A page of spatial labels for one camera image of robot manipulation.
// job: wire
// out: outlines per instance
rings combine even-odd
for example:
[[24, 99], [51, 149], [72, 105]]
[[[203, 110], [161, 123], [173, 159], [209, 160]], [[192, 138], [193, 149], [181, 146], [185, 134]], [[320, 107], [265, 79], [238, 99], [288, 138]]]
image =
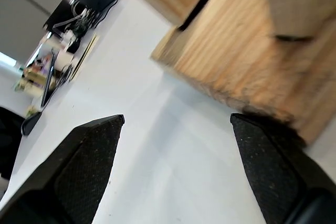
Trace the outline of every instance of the wire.
[[71, 6], [71, 11], [74, 17], [78, 16], [79, 14], [76, 13], [76, 6], [79, 4], [78, 0], [75, 0]]
[[93, 28], [96, 28], [106, 17], [107, 17], [107, 15], [108, 15], [108, 13], [109, 13], [109, 11], [110, 11], [110, 9], [113, 7], [113, 6], [115, 6], [116, 4], [117, 4], [117, 2], [118, 2], [118, 0], [115, 0], [115, 2], [109, 7], [109, 9], [107, 10], [107, 12], [105, 13], [105, 15], [104, 15], [104, 18], [102, 18], [102, 19], [100, 19], [96, 24], [95, 24], [95, 26], [93, 27]]
[[64, 22], [60, 22], [60, 23], [54, 24], [53, 27], [52, 27], [52, 28], [53, 28], [52, 30], [53, 30], [54, 32], [56, 32], [59, 36], [62, 36], [62, 32], [61, 32], [60, 30], [56, 29], [56, 27], [66, 25], [66, 24], [68, 24], [68, 23], [70, 23], [70, 22], [72, 22], [72, 21], [74, 21], [74, 20], [76, 20], [76, 19], [78, 19], [78, 18], [80, 18], [80, 17], [81, 17], [81, 15], [77, 15], [76, 17], [71, 18], [71, 19], [69, 19], [69, 20], [67, 20], [67, 21], [64, 21]]
[[106, 17], [107, 14], [109, 13], [110, 9], [115, 6], [118, 3], [118, 0], [112, 0], [109, 5], [102, 11], [104, 12], [107, 8], [108, 10], [106, 11], [104, 17], [101, 19], [101, 15], [96, 19], [96, 21], [93, 22], [92, 27], [95, 29]]

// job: desk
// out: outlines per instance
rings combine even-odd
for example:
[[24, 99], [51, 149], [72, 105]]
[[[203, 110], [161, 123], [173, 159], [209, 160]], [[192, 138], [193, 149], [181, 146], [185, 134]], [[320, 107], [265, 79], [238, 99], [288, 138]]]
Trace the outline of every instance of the desk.
[[[264, 223], [229, 122], [233, 110], [149, 60], [169, 27], [142, 0], [120, 1], [94, 31], [100, 39], [76, 80], [22, 139], [0, 207], [72, 128], [124, 114], [93, 223]], [[335, 133], [333, 121], [307, 150], [334, 180]]]

